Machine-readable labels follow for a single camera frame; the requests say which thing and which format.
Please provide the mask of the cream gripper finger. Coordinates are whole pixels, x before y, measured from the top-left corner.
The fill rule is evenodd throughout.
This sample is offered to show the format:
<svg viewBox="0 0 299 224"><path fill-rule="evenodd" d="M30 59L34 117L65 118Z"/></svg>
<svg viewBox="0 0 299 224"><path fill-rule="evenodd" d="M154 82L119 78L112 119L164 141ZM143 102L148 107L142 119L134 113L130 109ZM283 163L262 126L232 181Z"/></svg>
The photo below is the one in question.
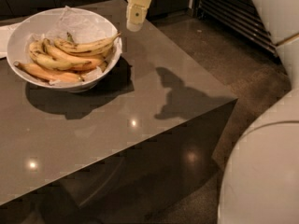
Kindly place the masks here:
<svg viewBox="0 0 299 224"><path fill-rule="evenodd" d="M131 32L138 32L146 19L151 0L127 0L126 27Z"/></svg>

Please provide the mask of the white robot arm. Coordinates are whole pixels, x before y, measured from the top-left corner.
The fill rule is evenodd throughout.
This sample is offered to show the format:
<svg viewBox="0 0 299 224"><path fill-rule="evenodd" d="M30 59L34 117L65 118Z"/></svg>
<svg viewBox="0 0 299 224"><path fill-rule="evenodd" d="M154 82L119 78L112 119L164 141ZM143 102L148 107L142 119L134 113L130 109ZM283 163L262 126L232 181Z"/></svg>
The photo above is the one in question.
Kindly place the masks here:
<svg viewBox="0 0 299 224"><path fill-rule="evenodd" d="M226 164L217 224L299 224L299 0L252 0L291 90L242 134Z"/></svg>

